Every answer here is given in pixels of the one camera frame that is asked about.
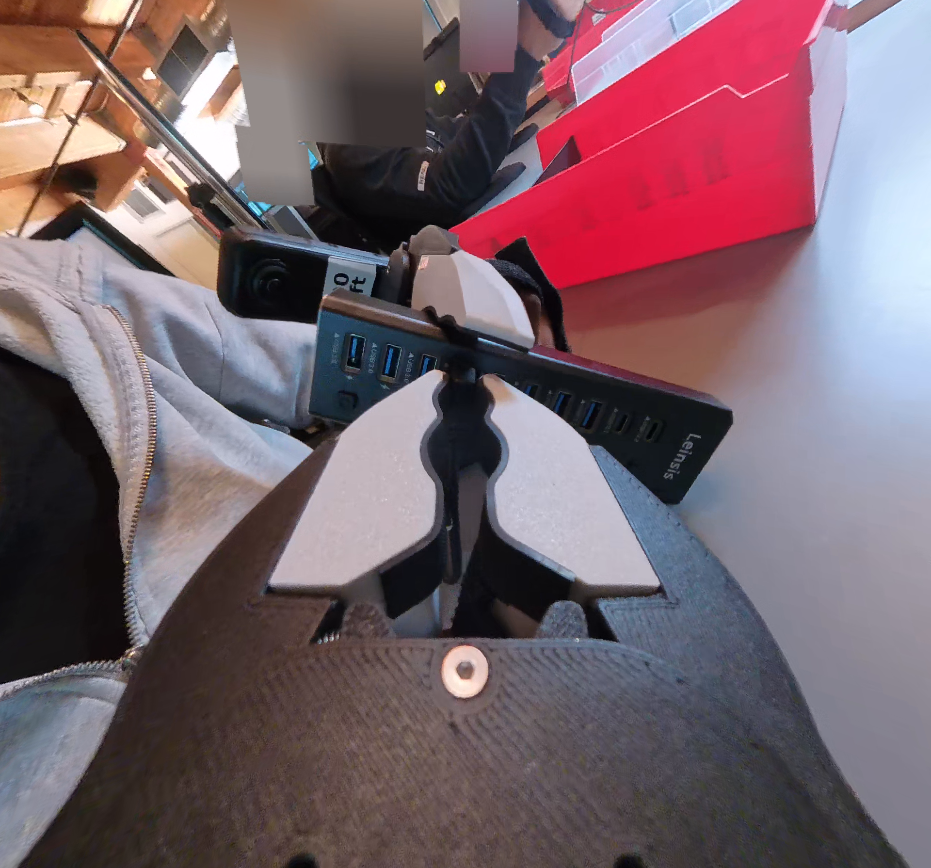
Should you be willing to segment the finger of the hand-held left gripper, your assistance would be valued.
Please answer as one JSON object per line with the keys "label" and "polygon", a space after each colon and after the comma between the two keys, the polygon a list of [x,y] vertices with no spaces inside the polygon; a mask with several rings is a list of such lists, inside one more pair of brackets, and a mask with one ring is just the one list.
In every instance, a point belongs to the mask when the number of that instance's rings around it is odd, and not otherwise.
{"label": "finger of the hand-held left gripper", "polygon": [[463,251],[425,255],[413,279],[412,309],[457,330],[522,351],[535,343],[518,292],[487,261]]}

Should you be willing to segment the grey zip hoodie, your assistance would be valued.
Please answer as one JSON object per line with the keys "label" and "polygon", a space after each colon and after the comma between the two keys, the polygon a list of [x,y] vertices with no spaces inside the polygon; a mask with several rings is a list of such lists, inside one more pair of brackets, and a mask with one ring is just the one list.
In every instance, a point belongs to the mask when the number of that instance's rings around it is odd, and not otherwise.
{"label": "grey zip hoodie", "polygon": [[2,682],[2,866],[20,866],[84,776],[171,604],[309,448],[143,350],[125,300],[141,273],[173,277],[76,241],[4,236],[1,253],[2,351],[67,380],[110,457],[130,637],[115,661]]}

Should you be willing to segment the red plastic bin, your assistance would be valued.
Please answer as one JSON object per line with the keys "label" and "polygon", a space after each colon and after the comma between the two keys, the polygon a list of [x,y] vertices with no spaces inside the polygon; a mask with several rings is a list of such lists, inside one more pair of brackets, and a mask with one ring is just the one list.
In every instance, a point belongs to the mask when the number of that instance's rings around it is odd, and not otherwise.
{"label": "red plastic bin", "polygon": [[847,0],[741,0],[534,138],[455,228],[524,237],[559,288],[813,225],[846,99]]}

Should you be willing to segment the black usb hub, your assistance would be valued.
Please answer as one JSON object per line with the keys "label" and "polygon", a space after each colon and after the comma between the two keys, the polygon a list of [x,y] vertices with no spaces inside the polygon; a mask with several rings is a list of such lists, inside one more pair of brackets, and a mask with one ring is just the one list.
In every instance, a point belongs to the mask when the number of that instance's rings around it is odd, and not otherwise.
{"label": "black usb hub", "polygon": [[494,374],[603,447],[658,499],[678,504],[733,424],[715,397],[575,354],[458,337],[427,314],[337,290],[320,305],[309,414],[352,423],[432,371]]}

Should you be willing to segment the person's left forearm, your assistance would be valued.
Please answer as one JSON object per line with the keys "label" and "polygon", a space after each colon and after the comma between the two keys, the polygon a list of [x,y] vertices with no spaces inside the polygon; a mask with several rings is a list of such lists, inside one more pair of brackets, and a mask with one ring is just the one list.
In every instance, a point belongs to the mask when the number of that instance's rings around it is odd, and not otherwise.
{"label": "person's left forearm", "polygon": [[307,428],[318,327],[256,320],[215,292],[141,273],[126,310],[143,350],[227,409],[291,430]]}

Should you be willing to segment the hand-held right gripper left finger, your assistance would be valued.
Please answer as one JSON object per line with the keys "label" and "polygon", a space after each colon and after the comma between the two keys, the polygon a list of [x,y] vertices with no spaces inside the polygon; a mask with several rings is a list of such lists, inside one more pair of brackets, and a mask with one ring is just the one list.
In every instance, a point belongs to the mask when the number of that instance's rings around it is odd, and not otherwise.
{"label": "hand-held right gripper left finger", "polygon": [[442,619],[463,570],[458,482],[434,370],[378,402],[335,441],[271,572],[271,595]]}

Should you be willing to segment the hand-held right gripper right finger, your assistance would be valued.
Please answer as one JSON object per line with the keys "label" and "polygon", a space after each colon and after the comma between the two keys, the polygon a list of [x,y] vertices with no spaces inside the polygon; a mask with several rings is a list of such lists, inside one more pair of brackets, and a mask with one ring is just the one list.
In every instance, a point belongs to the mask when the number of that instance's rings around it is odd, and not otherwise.
{"label": "hand-held right gripper right finger", "polygon": [[517,610],[660,591],[645,549],[588,443],[496,375],[482,378],[500,458],[488,478],[472,563]]}

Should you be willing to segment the shiny metal pole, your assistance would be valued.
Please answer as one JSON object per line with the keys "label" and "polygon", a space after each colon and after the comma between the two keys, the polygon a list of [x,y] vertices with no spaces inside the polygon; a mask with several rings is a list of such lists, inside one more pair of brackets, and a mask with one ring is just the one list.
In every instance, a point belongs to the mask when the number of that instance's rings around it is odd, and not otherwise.
{"label": "shiny metal pole", "polygon": [[112,63],[82,31],[76,31],[76,38],[97,68],[99,78],[108,90],[122,101],[144,128],[163,145],[169,153],[181,163],[197,180],[212,193],[215,202],[232,220],[233,224],[262,228],[273,231],[274,227],[262,214],[250,209],[247,199],[227,184],[227,181],[215,172],[213,166],[175,129],[157,109],[152,106],[124,74]]}

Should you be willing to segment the black shirt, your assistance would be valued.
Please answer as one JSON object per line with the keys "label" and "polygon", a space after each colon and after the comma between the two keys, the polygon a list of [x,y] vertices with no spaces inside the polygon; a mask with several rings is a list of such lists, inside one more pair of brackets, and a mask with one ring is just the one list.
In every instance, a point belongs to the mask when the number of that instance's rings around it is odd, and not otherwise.
{"label": "black shirt", "polygon": [[1,352],[1,680],[130,647],[119,486],[70,383]]}

